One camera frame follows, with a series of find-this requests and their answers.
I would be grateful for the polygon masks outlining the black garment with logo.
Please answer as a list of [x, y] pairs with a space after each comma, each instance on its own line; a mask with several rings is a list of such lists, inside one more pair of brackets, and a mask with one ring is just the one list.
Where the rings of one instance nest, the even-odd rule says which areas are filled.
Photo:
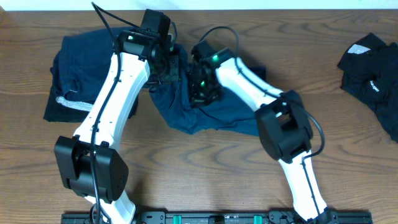
[[345, 50], [337, 67], [341, 89], [365, 104], [397, 141], [397, 43], [370, 33]]

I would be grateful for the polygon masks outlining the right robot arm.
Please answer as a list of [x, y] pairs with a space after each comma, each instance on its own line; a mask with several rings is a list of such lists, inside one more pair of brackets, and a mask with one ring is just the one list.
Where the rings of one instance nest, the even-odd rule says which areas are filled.
[[298, 93], [282, 91], [259, 78], [230, 49], [216, 51], [205, 40], [192, 51], [190, 104], [208, 106], [221, 99], [221, 89], [234, 93], [255, 115], [260, 142], [286, 176], [296, 214], [304, 223], [327, 223], [323, 200], [313, 171], [310, 143], [314, 117]]

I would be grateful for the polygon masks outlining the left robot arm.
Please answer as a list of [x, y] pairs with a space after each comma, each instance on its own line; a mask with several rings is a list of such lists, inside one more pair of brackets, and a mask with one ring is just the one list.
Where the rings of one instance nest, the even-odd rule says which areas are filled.
[[86, 213], [65, 213], [62, 223], [132, 223], [136, 206], [125, 187], [129, 168], [120, 154], [126, 121], [139, 92], [178, 79], [172, 56], [175, 24], [147, 9], [139, 26], [112, 35], [106, 79], [88, 115], [72, 137], [54, 146], [62, 184], [91, 202]]

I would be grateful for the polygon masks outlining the folded black shorts white stripe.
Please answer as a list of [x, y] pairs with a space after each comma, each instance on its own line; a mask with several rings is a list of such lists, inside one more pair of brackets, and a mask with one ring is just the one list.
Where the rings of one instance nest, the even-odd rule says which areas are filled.
[[100, 87], [88, 91], [67, 91], [64, 93], [52, 85], [44, 112], [44, 120], [49, 122], [80, 123], [90, 112], [100, 92]]

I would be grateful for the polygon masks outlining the blue denim shorts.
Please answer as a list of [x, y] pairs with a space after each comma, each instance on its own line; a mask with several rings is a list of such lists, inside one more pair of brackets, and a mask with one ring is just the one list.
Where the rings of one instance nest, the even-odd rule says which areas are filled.
[[221, 100], [208, 106], [193, 108], [188, 99], [187, 75], [191, 65], [184, 47], [176, 44], [178, 55], [179, 81], [149, 88], [150, 97], [169, 127], [187, 134], [205, 129], [232, 131], [258, 136], [254, 112], [232, 91], [221, 89]]

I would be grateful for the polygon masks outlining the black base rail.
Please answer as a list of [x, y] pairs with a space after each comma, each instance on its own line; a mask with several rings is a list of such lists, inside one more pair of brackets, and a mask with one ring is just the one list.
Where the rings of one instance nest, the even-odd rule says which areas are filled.
[[[193, 213], [142, 212], [133, 224], [291, 224], [306, 223], [296, 212], [273, 210], [266, 213]], [[373, 224], [369, 212], [326, 211], [310, 223]]]

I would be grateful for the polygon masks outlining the folded navy shorts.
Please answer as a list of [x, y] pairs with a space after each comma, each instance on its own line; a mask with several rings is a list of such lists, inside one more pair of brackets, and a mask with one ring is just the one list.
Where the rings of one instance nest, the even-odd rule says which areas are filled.
[[113, 53], [113, 41], [106, 29], [65, 36], [50, 67], [55, 101], [94, 103]]

